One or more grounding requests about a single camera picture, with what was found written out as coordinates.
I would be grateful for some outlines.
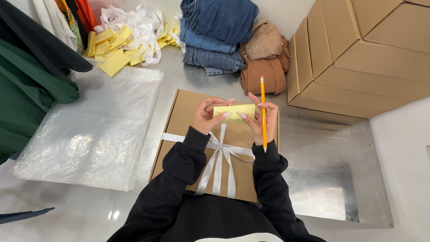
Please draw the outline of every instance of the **green garment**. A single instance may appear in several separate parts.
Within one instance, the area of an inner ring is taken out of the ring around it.
[[[52,76],[39,60],[0,39],[0,164],[24,149],[55,100],[78,98],[75,82]]]

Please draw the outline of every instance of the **person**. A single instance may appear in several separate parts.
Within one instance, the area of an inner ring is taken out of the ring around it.
[[[194,113],[184,141],[177,142],[163,159],[163,172],[140,193],[129,216],[108,242],[324,242],[310,235],[302,220],[296,218],[281,173],[287,160],[278,154],[273,135],[278,107],[261,103],[249,93],[259,108],[268,108],[267,152],[263,150],[261,116],[254,121],[240,114],[254,137],[255,155],[252,175],[261,208],[249,202],[204,194],[184,194],[206,165],[204,153],[209,132],[227,115],[213,116],[213,107],[229,105],[215,97],[204,98]]]

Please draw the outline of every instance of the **stacked cardboard boxes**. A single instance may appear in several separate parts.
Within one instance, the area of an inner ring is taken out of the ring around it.
[[[289,51],[290,105],[394,110],[430,96],[430,0],[317,0]]]

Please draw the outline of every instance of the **hand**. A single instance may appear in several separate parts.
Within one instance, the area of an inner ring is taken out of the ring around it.
[[[231,112],[225,112],[221,115],[213,117],[215,106],[228,106],[234,99],[221,100],[216,97],[206,97],[200,103],[197,110],[194,112],[193,121],[191,127],[199,131],[202,134],[208,135],[211,129],[219,122],[223,121]]]
[[[276,126],[276,116],[278,115],[278,106],[271,102],[264,102],[261,103],[261,101],[252,93],[248,93],[249,98],[260,108],[260,112],[262,113],[263,108],[269,108],[270,109],[270,115],[267,116],[268,112],[266,111],[266,129],[267,129],[267,142],[270,143],[273,140],[273,135],[275,133],[275,126]],[[244,113],[239,113],[242,119],[249,125],[249,127],[252,130],[252,135],[254,137],[255,145],[260,146],[263,144],[263,119],[261,116],[255,112],[255,119],[257,121],[254,121],[251,117]]]

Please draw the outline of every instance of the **pile of sticky notes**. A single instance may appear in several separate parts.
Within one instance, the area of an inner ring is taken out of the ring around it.
[[[164,31],[157,40],[160,49],[168,45],[179,46],[176,44],[176,40],[169,36],[168,27],[169,24],[164,25]],[[178,34],[178,32],[179,27],[173,28],[172,33]],[[139,57],[143,45],[139,45],[134,50],[123,50],[126,47],[120,49],[132,41],[134,41],[134,36],[127,25],[123,25],[117,33],[114,33],[111,28],[97,35],[91,31],[88,33],[88,48],[82,56],[103,61],[104,63],[99,67],[113,77],[125,65],[135,66],[144,61],[143,54]]]

